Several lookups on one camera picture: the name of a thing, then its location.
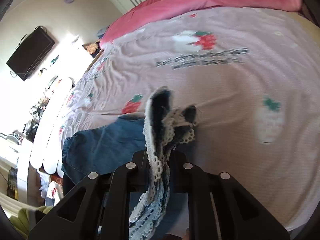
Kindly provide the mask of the blue denim pants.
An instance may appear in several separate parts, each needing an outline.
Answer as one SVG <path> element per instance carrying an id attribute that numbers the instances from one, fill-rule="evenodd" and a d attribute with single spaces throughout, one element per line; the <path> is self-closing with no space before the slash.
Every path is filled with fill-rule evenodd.
<path id="1" fill-rule="evenodd" d="M 144 118 L 123 115 L 107 126 L 79 131 L 63 144 L 62 170 L 74 184 L 90 172 L 113 172 L 135 152 L 146 153 L 150 183 L 131 212 L 130 239 L 163 236 L 179 214 L 171 211 L 161 225 L 170 198 L 169 157 L 176 146 L 195 139 L 197 109 L 194 105 L 173 109 L 171 101 L 172 91 L 161 87 L 148 98 Z"/>

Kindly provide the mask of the white cluttered desk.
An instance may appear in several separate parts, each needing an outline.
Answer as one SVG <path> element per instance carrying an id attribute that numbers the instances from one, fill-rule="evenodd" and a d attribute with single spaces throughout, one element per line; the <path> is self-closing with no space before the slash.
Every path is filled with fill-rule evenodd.
<path id="1" fill-rule="evenodd" d="M 9 70 L 1 70 L 1 132 L 25 131 L 38 124 L 30 154 L 33 168 L 53 174 L 61 167 L 60 137 L 64 129 L 62 110 L 93 57 L 82 45 L 71 44 L 54 51 L 54 64 L 44 61 L 40 71 L 23 81 Z"/>

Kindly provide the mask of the black wall television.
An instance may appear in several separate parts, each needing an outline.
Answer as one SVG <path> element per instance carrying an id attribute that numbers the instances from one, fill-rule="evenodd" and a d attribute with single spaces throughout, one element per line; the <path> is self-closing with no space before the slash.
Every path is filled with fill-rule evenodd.
<path id="1" fill-rule="evenodd" d="M 11 71 L 23 81 L 33 75 L 38 65 L 55 45 L 47 29 L 38 26 L 26 36 L 7 61 Z"/>

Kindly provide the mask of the pink strawberry print bedsheet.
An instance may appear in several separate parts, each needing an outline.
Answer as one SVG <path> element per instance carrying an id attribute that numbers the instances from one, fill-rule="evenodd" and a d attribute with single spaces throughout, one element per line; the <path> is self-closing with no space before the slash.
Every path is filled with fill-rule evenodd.
<path id="1" fill-rule="evenodd" d="M 319 29 L 272 9 L 198 10 L 104 44 L 77 83 L 59 131 L 144 113 L 159 87 L 197 107 L 193 163 L 229 172 L 293 230 L 319 203 Z"/>

